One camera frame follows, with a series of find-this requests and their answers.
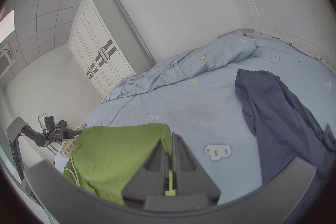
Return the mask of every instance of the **green fabric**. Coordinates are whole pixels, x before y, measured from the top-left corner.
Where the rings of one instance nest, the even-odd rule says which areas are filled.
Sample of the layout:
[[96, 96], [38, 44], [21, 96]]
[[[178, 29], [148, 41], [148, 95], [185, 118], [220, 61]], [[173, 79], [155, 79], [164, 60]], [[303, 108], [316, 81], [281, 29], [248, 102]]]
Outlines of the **green fabric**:
[[[80, 186], [103, 199], [123, 205], [121, 190], [144, 162], [158, 139], [171, 156], [172, 137], [167, 124], [131, 127], [95, 126], [84, 129], [71, 154]], [[63, 174], [75, 183], [71, 160]]]

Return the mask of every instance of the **woven basket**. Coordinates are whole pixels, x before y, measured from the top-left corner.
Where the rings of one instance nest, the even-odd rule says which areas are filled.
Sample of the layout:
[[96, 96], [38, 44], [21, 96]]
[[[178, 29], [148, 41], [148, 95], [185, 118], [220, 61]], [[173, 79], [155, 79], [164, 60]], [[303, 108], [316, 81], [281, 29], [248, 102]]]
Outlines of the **woven basket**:
[[[88, 128], [87, 124], [82, 124], [81, 126], [79, 126], [76, 129], [76, 131], [80, 131], [80, 130], [83, 130], [83, 129], [86, 129], [86, 128]], [[59, 152], [62, 157], [70, 159], [71, 153], [72, 153], [72, 151], [75, 148], [75, 145], [77, 143], [77, 138], [78, 138], [78, 135], [75, 136], [75, 139], [65, 141], [65, 143], [63, 144], [63, 146], [61, 147], [61, 150]]]

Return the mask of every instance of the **ceiling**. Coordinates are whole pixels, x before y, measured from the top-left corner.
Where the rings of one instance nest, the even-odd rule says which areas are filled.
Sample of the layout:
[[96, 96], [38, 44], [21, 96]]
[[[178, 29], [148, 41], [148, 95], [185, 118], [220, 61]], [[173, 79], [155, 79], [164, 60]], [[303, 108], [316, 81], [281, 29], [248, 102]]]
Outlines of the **ceiling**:
[[15, 31], [0, 44], [7, 42], [16, 63], [3, 76], [5, 88], [27, 65], [68, 42], [77, 7], [81, 0], [6, 0], [0, 10], [0, 20], [14, 9]]

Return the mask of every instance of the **star print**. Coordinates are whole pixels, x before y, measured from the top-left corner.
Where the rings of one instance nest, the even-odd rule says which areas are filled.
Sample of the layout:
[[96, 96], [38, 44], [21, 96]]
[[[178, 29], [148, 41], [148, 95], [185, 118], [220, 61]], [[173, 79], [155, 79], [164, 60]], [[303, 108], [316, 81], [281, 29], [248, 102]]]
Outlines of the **star print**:
[[322, 59], [319, 55], [315, 55], [314, 58], [317, 59], [318, 61], [321, 61], [321, 59]]

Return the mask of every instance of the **white wardrobe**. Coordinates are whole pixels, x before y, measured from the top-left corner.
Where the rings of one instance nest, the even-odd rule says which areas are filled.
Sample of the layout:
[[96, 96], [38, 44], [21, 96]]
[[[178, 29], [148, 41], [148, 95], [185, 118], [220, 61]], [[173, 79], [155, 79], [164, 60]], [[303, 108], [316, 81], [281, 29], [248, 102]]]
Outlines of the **white wardrobe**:
[[87, 2], [71, 51], [103, 97], [121, 80], [153, 67], [115, 0]]

